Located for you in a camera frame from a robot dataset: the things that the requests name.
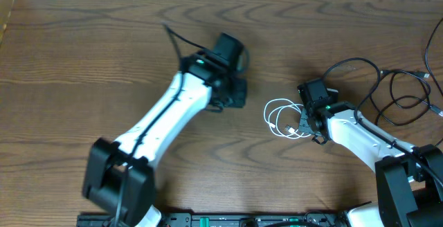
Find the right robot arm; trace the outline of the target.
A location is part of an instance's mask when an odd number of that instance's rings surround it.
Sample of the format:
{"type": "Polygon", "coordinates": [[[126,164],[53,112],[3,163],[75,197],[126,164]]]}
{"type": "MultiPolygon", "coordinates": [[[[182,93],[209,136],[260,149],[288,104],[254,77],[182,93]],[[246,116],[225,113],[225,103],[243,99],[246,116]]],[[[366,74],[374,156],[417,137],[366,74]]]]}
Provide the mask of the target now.
{"type": "Polygon", "coordinates": [[[347,210],[337,226],[442,225],[442,151],[416,147],[367,120],[322,79],[298,86],[314,142],[350,150],[376,176],[377,202],[347,210]]]}

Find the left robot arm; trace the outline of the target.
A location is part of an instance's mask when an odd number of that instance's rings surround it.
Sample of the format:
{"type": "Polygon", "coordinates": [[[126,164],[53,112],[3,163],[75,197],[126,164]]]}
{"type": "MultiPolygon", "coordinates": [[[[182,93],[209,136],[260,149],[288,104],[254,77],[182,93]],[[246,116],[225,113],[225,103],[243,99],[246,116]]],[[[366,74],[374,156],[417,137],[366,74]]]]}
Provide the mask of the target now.
{"type": "Polygon", "coordinates": [[[89,151],[82,195],[111,215],[112,226],[156,226],[155,171],[181,130],[200,111],[221,113],[246,104],[241,74],[243,43],[226,33],[212,49],[178,56],[179,70],[159,101],[113,141],[99,138],[89,151]]]}

